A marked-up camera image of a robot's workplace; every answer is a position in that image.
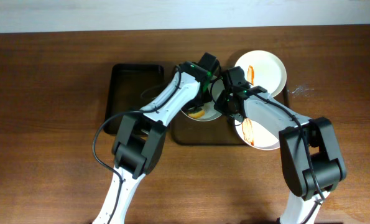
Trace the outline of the white plate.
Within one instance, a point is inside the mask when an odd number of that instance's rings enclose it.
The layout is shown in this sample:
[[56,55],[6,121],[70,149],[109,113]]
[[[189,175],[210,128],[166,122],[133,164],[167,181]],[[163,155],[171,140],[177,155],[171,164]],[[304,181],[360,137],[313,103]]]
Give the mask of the white plate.
[[277,96],[287,82],[287,72],[282,61],[264,50],[245,53],[236,61],[235,66],[244,70],[249,83],[265,88],[272,96]]
[[270,151],[280,148],[279,140],[268,130],[250,119],[242,123],[234,121],[234,127],[238,136],[248,145],[256,149]]
[[188,118],[192,119],[192,120],[195,120],[195,121],[212,121],[214,119],[217,119],[221,116],[221,113],[217,112],[215,109],[214,109],[214,100],[217,100],[220,93],[224,90],[224,85],[223,85],[223,81],[222,80],[218,80],[214,83],[210,83],[208,85],[208,88],[209,91],[210,91],[210,94],[212,96],[212,101],[209,102],[209,103],[206,103],[204,104],[201,108],[203,108],[205,110],[205,115],[203,117],[201,117],[200,119],[193,119],[191,117],[188,116],[188,114],[186,114],[184,112],[184,108],[181,109],[181,112]]

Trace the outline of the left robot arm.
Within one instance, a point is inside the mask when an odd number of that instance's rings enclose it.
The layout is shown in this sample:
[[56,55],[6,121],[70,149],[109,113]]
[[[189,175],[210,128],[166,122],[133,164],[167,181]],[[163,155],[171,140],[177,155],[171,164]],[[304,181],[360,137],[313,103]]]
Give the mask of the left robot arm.
[[161,157],[169,123],[181,110],[197,110],[209,99],[208,86],[219,67],[209,53],[197,63],[176,65],[172,81],[150,103],[106,120],[121,118],[112,146],[114,165],[107,167],[113,178],[94,223],[124,223],[137,187]]

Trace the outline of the green and yellow sponge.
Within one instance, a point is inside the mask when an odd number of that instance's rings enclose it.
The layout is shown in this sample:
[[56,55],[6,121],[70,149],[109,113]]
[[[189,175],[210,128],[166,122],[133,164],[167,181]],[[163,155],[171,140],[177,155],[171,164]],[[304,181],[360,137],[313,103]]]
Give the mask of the green and yellow sponge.
[[203,108],[195,108],[194,110],[190,110],[188,112],[188,116],[193,119],[200,119],[205,115],[205,110]]

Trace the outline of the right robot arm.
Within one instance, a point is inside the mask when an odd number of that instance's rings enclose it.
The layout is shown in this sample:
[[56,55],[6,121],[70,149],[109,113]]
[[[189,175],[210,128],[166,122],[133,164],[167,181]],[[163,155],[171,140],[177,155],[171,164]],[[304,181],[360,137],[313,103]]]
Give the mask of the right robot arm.
[[219,72],[224,89],[215,103],[223,115],[262,125],[279,140],[282,172],[290,194],[278,223],[314,223],[327,196],[347,170],[331,121],[311,119],[252,86],[241,67]]

